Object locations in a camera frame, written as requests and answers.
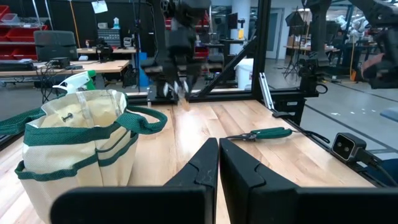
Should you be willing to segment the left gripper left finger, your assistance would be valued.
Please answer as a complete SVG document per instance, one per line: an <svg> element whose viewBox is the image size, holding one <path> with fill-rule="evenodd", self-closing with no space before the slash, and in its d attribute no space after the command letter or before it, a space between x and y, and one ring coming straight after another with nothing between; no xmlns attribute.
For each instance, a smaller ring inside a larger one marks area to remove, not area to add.
<svg viewBox="0 0 398 224"><path fill-rule="evenodd" d="M51 224L215 224L219 148L209 138L163 186L80 187L50 209Z"/></svg>

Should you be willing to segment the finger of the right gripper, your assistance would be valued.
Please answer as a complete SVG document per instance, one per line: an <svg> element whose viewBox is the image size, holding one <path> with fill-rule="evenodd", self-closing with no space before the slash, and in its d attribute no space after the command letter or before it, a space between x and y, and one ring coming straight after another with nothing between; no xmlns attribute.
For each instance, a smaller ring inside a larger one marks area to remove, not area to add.
<svg viewBox="0 0 398 224"><path fill-rule="evenodd" d="M198 80L198 75L187 75L182 83L185 93L191 93Z"/></svg>
<svg viewBox="0 0 398 224"><path fill-rule="evenodd" d="M178 73L169 73L165 75L165 84L163 86L163 94L167 94L169 90L178 93L180 89L180 79Z"/></svg>

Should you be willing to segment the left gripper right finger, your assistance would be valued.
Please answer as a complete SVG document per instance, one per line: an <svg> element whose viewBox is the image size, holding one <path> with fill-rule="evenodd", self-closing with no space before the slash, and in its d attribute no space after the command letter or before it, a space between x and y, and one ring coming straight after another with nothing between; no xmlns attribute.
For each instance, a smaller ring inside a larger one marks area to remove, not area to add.
<svg viewBox="0 0 398 224"><path fill-rule="evenodd" d="M300 187L228 139L220 176L231 224L398 224L398 188Z"/></svg>

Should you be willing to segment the green pruning shears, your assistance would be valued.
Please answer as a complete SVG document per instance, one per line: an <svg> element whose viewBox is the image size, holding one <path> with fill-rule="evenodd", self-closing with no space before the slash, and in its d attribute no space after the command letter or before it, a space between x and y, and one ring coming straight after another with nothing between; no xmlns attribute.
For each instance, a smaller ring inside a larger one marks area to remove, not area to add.
<svg viewBox="0 0 398 224"><path fill-rule="evenodd" d="M318 133L308 130L298 130L294 131L290 128L267 128L267 129L256 129L252 130L249 133L243 133L234 136L228 136L227 139L242 139L243 141L256 141L257 139L279 139L279 138L287 138L291 136L293 133L302 133L304 135L315 136L325 143L330 143L330 140Z"/></svg>

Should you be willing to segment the green spray bottle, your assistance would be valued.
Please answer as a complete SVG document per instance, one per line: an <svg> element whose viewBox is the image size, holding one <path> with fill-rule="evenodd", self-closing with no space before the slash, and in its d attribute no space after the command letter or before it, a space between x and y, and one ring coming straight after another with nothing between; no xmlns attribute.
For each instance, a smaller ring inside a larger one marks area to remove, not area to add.
<svg viewBox="0 0 398 224"><path fill-rule="evenodd" d="M54 85L53 88L65 90L67 94L76 93L79 89L82 90L94 90L95 85L93 83L93 77L96 76L94 70L77 73L65 79L59 85Z"/></svg>

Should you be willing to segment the white bucket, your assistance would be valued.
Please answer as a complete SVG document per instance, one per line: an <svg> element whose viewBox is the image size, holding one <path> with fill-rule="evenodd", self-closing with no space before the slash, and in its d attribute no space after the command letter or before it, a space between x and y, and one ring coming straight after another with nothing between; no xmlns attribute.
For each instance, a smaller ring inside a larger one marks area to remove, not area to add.
<svg viewBox="0 0 398 224"><path fill-rule="evenodd" d="M241 90L251 89L253 62L253 58L244 58L234 68L238 88Z"/></svg>

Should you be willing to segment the wooden workbench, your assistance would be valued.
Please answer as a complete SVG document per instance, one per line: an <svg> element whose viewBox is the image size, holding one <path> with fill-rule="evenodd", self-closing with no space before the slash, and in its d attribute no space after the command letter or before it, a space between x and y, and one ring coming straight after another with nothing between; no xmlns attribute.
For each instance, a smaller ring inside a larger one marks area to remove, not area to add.
<svg viewBox="0 0 398 224"><path fill-rule="evenodd" d="M98 61L85 61L85 62L72 62L72 65L81 65L83 68L80 70L62 70L50 69L51 72L60 74L76 74L89 70L95 70L96 73L119 73L130 64L129 60L115 60L111 62L99 63ZM45 71L44 63L35 63L37 71L13 71L13 72L0 72L0 77L18 77L18 76L35 76L40 75Z"/></svg>

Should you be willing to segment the silver aluminium bar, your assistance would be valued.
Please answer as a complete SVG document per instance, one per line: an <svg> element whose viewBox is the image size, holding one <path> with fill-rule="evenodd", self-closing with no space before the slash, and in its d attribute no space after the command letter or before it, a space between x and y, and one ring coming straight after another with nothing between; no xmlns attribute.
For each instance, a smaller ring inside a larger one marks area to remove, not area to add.
<svg viewBox="0 0 398 224"><path fill-rule="evenodd" d="M264 99L264 103L265 106L270 109L273 110L274 109L274 103L271 97L271 93L270 93L270 89L267 83L267 79L265 76L265 73L259 73L259 83L261 86L261 91L262 91L262 95L263 95L263 99Z"/></svg>

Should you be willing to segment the white paper sheet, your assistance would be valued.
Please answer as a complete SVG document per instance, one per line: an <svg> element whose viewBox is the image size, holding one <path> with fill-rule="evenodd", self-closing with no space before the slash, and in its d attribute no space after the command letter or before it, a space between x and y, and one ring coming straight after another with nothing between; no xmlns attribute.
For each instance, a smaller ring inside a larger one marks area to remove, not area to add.
<svg viewBox="0 0 398 224"><path fill-rule="evenodd" d="M105 0L94 0L91 2L95 14L100 14L108 11L108 6Z"/></svg>

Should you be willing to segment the black equipment stand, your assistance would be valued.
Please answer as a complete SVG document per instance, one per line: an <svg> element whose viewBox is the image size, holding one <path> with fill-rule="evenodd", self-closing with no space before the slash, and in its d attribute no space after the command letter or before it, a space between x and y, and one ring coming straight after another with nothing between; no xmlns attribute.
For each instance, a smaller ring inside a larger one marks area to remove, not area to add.
<svg viewBox="0 0 398 224"><path fill-rule="evenodd" d="M311 46L310 53L303 67L299 70L301 75L300 90L303 92L316 92L319 79L330 66L330 61L325 52L326 39L326 13L331 5L331 0L302 0L304 8L312 14Z"/></svg>

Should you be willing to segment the red storage bin shelf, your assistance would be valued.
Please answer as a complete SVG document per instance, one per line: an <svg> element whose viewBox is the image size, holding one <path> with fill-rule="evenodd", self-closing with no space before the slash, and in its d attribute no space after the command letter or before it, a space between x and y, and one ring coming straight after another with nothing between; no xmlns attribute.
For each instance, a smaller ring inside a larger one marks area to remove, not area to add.
<svg viewBox="0 0 398 224"><path fill-rule="evenodd" d="M0 60L37 60L34 32L51 30L46 0L0 0Z"/></svg>

